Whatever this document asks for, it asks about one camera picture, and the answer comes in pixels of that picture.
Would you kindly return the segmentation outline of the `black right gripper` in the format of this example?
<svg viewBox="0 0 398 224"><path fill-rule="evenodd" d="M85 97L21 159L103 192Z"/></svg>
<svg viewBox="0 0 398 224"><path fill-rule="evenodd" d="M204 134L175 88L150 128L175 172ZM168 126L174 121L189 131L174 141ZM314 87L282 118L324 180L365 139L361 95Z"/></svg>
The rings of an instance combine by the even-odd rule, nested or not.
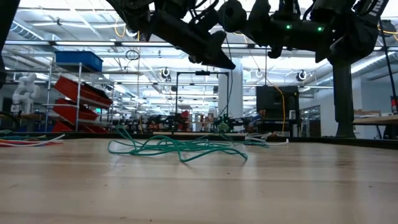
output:
<svg viewBox="0 0 398 224"><path fill-rule="evenodd" d="M280 1L279 9L270 17L269 1L256 0L249 15L247 35L258 46L269 46L270 58L280 57L286 48L312 51L316 59L325 59L332 43L332 10L324 8L323 3L314 1L301 15L298 1Z"/></svg>

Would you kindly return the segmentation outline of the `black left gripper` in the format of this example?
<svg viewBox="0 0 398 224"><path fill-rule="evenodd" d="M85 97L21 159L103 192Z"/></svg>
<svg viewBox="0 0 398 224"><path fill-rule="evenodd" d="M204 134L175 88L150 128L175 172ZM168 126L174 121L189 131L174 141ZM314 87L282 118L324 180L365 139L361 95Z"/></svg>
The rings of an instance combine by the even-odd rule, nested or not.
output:
<svg viewBox="0 0 398 224"><path fill-rule="evenodd" d="M156 12L151 19L151 32L188 54L191 63L234 69L235 64L222 51L226 34L219 30L209 33L218 23L218 13L211 10L196 24L187 24L165 11Z"/></svg>

